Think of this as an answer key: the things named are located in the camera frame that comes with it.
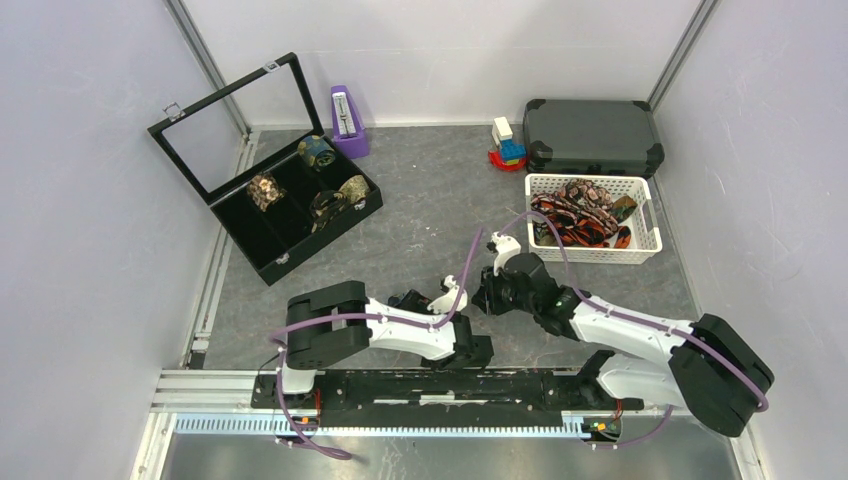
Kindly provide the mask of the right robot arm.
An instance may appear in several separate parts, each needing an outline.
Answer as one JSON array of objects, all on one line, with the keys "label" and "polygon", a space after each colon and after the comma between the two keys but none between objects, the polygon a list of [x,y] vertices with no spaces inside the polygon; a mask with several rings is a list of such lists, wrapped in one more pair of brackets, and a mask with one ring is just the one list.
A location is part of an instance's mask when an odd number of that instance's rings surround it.
[{"label": "right robot arm", "polygon": [[647,315],[560,285],[536,254],[486,267],[472,298],[484,313],[522,311],[548,334],[613,348],[577,382],[580,400],[602,408],[614,398],[687,409],[705,427],[741,435],[765,409],[775,376],[723,318],[697,321]]}]

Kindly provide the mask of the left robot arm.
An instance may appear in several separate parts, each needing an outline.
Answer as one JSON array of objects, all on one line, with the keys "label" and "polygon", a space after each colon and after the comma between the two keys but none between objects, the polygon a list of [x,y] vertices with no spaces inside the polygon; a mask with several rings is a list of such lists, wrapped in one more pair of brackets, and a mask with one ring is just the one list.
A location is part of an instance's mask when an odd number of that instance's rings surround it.
[{"label": "left robot arm", "polygon": [[369,348],[411,353],[434,370],[483,368],[494,350],[491,338],[474,335],[462,314],[468,295],[452,275],[434,300],[412,289],[384,304],[350,280],[288,301],[282,375],[275,392],[290,407],[313,397],[315,376]]}]

